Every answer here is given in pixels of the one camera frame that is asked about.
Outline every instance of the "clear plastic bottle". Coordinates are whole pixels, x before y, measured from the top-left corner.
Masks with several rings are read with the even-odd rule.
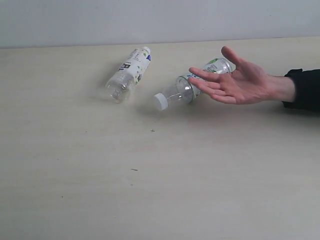
[[[127,99],[134,86],[141,80],[151,62],[150,49],[146,46],[134,49],[105,87],[116,103]]]
[[[211,60],[204,66],[203,70],[217,74],[232,72],[230,63],[223,57]],[[154,106],[159,111],[163,111],[169,107],[188,104],[198,97],[202,92],[188,82],[189,77],[197,78],[197,76],[192,73],[186,73],[179,76],[172,85],[165,88],[162,92],[154,95]]]

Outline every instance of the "white wall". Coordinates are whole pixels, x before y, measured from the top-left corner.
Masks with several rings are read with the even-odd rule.
[[[301,36],[319,0],[0,0],[0,48]]]

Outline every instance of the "table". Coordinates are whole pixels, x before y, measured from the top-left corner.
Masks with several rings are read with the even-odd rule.
[[[121,104],[104,85],[136,45],[1,49],[0,238],[319,239],[318,114],[205,95],[149,104],[224,45],[283,76],[319,68],[319,43],[148,44],[151,64]]]

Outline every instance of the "bottle label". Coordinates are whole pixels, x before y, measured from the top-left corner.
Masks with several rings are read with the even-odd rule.
[[[231,65],[229,64],[229,62],[223,58],[223,57],[219,57],[219,58],[215,58],[213,60],[211,60],[210,62],[208,62],[204,68],[204,71],[206,72],[210,72],[210,73],[217,73],[217,74],[225,74],[225,73],[231,73],[232,72],[232,68]],[[193,77],[193,78],[198,78],[198,76],[192,74],[192,73],[186,73],[182,76],[180,76],[181,78],[184,78],[186,80],[188,80],[188,78]],[[200,89],[198,89],[196,86],[194,86],[193,84],[190,84],[192,87],[192,91],[193,91],[193,100],[198,97],[202,91]]]
[[[135,84],[137,84],[151,62],[151,56],[144,48],[136,48],[126,59],[126,61],[118,69],[118,72],[126,71],[133,76]]]

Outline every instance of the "hand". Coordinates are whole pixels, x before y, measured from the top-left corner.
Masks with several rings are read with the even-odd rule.
[[[189,71],[200,78],[190,77],[189,82],[225,104],[254,104],[265,100],[293,102],[295,86],[288,77],[270,76],[258,65],[240,58],[224,46],[222,55],[236,69],[231,73],[217,74],[191,67]]]

